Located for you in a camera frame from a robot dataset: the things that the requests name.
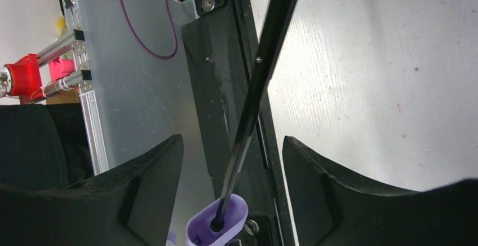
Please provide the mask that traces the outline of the lilac folding umbrella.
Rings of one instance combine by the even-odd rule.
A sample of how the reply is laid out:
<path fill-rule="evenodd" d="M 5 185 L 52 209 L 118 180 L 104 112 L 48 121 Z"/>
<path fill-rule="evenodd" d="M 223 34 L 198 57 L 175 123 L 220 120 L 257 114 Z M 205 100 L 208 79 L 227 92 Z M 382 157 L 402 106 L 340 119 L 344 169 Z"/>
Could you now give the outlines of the lilac folding umbrella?
<path fill-rule="evenodd" d="M 258 124 L 264 100 L 268 99 L 267 87 L 296 3 L 297 0 L 269 0 L 221 194 L 187 223 L 185 232 L 187 245 L 246 245 L 241 235 L 247 233 L 255 236 L 259 232 L 258 224 L 249 219 L 247 202 L 234 192 L 234 188 Z M 220 7 L 217 0 L 195 0 L 195 5 L 198 17 Z"/>

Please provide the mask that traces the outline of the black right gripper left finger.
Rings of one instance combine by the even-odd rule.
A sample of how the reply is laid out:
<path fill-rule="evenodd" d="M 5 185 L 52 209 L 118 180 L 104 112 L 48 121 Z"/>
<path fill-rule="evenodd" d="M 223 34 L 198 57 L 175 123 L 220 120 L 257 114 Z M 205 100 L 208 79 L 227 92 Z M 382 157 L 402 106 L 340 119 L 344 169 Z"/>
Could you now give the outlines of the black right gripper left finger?
<path fill-rule="evenodd" d="M 1 186 L 2 245 L 166 245 L 184 155 L 174 134 L 66 189 Z"/>

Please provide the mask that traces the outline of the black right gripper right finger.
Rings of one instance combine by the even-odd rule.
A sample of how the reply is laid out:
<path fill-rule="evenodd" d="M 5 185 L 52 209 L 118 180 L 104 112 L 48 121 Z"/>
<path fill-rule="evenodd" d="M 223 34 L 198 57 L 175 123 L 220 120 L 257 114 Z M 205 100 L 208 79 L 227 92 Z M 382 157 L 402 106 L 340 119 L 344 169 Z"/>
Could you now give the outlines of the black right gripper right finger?
<path fill-rule="evenodd" d="M 476 245 L 477 180 L 419 192 L 361 175 L 294 137 L 282 146 L 300 245 Z"/>

